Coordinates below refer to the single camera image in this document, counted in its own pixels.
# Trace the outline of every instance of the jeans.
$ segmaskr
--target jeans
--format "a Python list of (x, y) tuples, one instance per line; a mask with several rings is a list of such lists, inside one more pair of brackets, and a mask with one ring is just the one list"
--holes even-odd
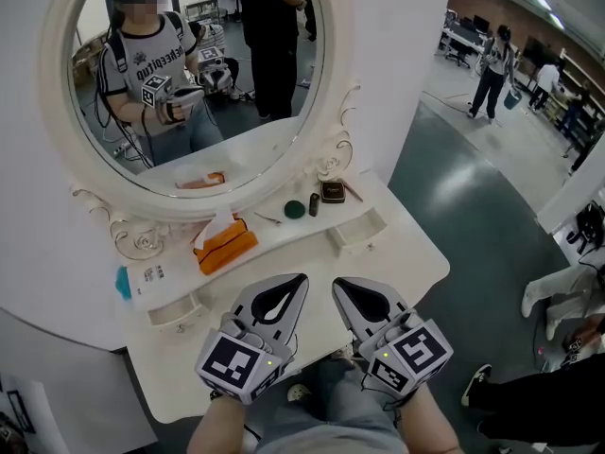
[(378, 400), (371, 392), (362, 392), (362, 377), (347, 360), (321, 362), (315, 381), (308, 385), (313, 398), (278, 407), (258, 448), (325, 424), (369, 430), (401, 442), (392, 419), (383, 411), (384, 403), (392, 399)]
[(596, 444), (603, 440), (604, 377), (605, 355), (595, 355), (552, 374), (476, 385), (470, 407), (496, 412), (479, 427), (491, 439)]
[(545, 89), (542, 89), (540, 86), (536, 86), (536, 90), (533, 92), (529, 106), (533, 106), (537, 102), (538, 104), (536, 104), (535, 108), (536, 111), (539, 111), (545, 106), (549, 96), (550, 93), (548, 93)]
[(567, 133), (573, 132), (578, 124), (578, 119), (581, 112), (582, 109), (580, 107), (574, 106), (573, 104), (569, 106), (567, 113), (565, 113), (565, 117), (559, 125), (559, 131), (563, 131), (563, 128), (567, 128)]
[(473, 107), (471, 108), (471, 114), (476, 116), (479, 109), (485, 101), (485, 97), (488, 97), (488, 117), (490, 119), (495, 118), (495, 106), (498, 104), (498, 98), (504, 87), (504, 76), (494, 72), (489, 67), (481, 76), (479, 87), (476, 89), (475, 99), (473, 100)]
[(223, 141), (210, 110), (204, 101), (193, 111), (187, 121), (170, 130), (148, 137), (141, 137), (141, 148), (154, 166), (172, 162)]

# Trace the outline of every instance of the mirror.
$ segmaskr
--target mirror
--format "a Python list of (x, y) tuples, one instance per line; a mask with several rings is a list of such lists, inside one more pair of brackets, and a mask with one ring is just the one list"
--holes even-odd
[(151, 191), (248, 183), (313, 104), (320, 17), (317, 0), (85, 0), (70, 60), (82, 132)]

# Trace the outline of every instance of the paper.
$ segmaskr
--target paper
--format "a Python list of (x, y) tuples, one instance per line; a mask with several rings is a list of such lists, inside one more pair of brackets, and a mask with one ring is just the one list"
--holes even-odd
[(217, 236), (233, 224), (235, 224), (235, 219), (233, 218), (231, 208), (228, 205), (216, 209), (215, 217), (206, 225), (204, 230), (199, 233), (199, 236), (194, 243), (194, 247), (203, 250), (206, 237), (212, 238)]

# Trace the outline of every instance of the white vanity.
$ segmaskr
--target white vanity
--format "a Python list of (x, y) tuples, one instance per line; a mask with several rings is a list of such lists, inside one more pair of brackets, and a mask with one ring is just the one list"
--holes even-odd
[[(82, 0), (54, 0), (48, 13), (40, 79), (60, 86), (40, 99), (52, 140), (73, 175), (75, 200), (107, 228), (130, 271), (153, 269), (159, 262), (175, 271), (170, 286), (153, 298), (140, 301), (131, 288), (135, 297), (120, 300), (132, 364), (160, 422), (202, 415), (208, 408), (210, 392), (194, 371), (196, 359), (209, 329), (219, 325), (245, 286), (277, 274), (308, 276), (310, 289), (293, 340), (297, 345), (290, 345), (297, 349), (286, 371), (292, 374), (351, 340), (331, 294), (337, 276), (389, 284), (414, 306), (449, 272), (445, 257), (387, 186), (371, 170), (350, 166), (354, 143), (347, 128), (358, 88), (350, 75), (351, 2), (314, 2), (317, 59), (298, 116), (138, 175), (100, 146), (72, 105), (76, 97), (66, 56)], [(64, 20), (65, 14), (73, 18)], [(225, 183), (177, 188), (183, 168), (195, 174), (196, 166), (204, 173), (224, 173)], [(321, 203), (316, 217), (285, 216), (287, 202), (308, 207), (321, 182), (341, 178), (355, 192), (348, 192), (344, 203)], [(204, 275), (192, 240), (225, 207), (245, 220), (258, 245)]]

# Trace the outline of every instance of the gray floor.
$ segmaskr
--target gray floor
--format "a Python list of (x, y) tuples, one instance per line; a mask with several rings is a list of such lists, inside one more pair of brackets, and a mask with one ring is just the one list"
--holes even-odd
[[(430, 238), (447, 257), (451, 272), (419, 305), (451, 342), (455, 354), (431, 383), (467, 453), (488, 453), (499, 445), (475, 432), (483, 413), (463, 409), (459, 398), (481, 364), (490, 362), (494, 380), (537, 373), (541, 359), (533, 345), (556, 350), (572, 325), (560, 328), (555, 341), (544, 337), (544, 306), (529, 320), (519, 312), (525, 284), (566, 267), (554, 241), (510, 183), (464, 137), (420, 104), (401, 158), (389, 184)], [(133, 376), (133, 383), (140, 394)], [(270, 414), (272, 389), (250, 412), (249, 424)], [(161, 425), (150, 418), (159, 443), (149, 453), (179, 454), (199, 419)], [(515, 453), (528, 453), (517, 444)], [(587, 448), (557, 453), (590, 452)]]

